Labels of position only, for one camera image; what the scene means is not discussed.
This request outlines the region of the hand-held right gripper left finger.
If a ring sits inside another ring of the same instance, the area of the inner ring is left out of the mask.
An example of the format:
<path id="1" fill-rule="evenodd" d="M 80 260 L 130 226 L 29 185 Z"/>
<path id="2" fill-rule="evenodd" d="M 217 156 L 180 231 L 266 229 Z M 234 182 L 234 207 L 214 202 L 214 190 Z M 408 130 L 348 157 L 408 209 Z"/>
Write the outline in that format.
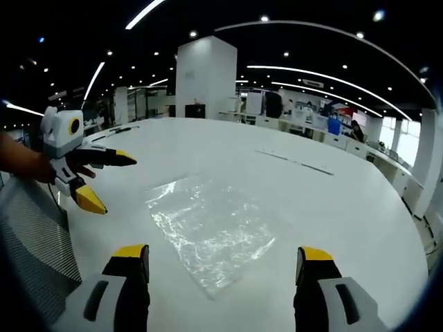
<path id="1" fill-rule="evenodd" d="M 149 246 L 125 246 L 103 271 L 86 278 L 66 299 L 52 331 L 146 331 L 150 306 Z"/>

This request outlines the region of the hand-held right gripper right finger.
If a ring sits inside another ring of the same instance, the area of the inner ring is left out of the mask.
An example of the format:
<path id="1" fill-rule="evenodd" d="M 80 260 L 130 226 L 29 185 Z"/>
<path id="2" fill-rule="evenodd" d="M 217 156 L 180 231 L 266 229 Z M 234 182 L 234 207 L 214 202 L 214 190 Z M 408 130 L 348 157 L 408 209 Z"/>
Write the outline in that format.
<path id="1" fill-rule="evenodd" d="M 301 246 L 293 298 L 297 331 L 387 331 L 376 301 L 351 277 L 343 277 L 324 250 Z"/>

